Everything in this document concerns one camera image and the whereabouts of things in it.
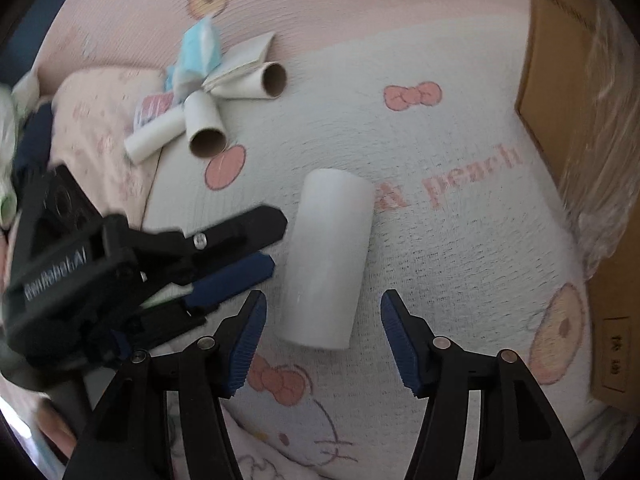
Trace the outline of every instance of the pink bow print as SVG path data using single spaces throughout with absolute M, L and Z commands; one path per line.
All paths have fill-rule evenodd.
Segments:
M 390 85 L 385 88 L 385 104 L 389 110 L 401 112 L 411 105 L 433 106 L 442 101 L 442 89 L 433 81 L 405 88 Z

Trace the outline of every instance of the screw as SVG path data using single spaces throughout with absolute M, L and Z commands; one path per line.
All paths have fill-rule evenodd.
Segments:
M 514 363 L 518 360 L 518 354 L 513 350 L 503 350 L 500 352 L 500 357 L 503 361 L 507 361 L 508 363 Z
M 433 345 L 440 350 L 446 350 L 451 346 L 451 341 L 441 335 L 433 338 Z
M 136 350 L 131 355 L 131 362 L 134 364 L 141 363 L 146 359 L 146 352 L 144 350 Z
M 198 348 L 200 350 L 209 350 L 209 348 L 213 348 L 215 344 L 216 340 L 208 335 L 198 339 Z
M 204 233 L 196 233 L 193 235 L 193 245 L 196 249 L 201 251 L 207 246 L 207 237 Z

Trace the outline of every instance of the pink pillow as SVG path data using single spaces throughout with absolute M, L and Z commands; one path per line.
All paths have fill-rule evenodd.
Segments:
M 118 67 L 73 73 L 53 99 L 50 167 L 64 163 L 101 214 L 139 228 L 159 152 L 134 166 L 124 152 L 138 102 L 164 90 L 164 71 Z

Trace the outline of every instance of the dark blue cloth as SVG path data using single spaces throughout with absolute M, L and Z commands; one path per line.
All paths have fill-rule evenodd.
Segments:
M 28 119 L 24 127 L 24 133 L 15 152 L 12 170 L 12 183 L 18 197 L 18 204 L 22 199 L 24 187 L 47 171 L 49 153 L 51 152 L 52 128 L 51 103 L 38 108 L 38 111 Z

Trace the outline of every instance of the white roll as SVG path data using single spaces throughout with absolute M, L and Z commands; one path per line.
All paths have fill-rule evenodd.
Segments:
M 134 164 L 140 164 L 152 153 L 182 134 L 184 130 L 184 109 L 182 106 L 177 106 L 124 139 L 124 149 Z
M 209 92 L 223 99 L 275 99 L 287 85 L 287 71 L 280 63 L 264 63 L 249 72 L 214 86 Z
M 278 316 L 282 339 L 327 350 L 349 347 L 374 198 L 373 184 L 347 171 L 306 176 Z
M 201 158 L 216 156 L 227 144 L 226 128 L 220 118 L 215 99 L 202 90 L 184 102 L 187 139 L 191 153 Z

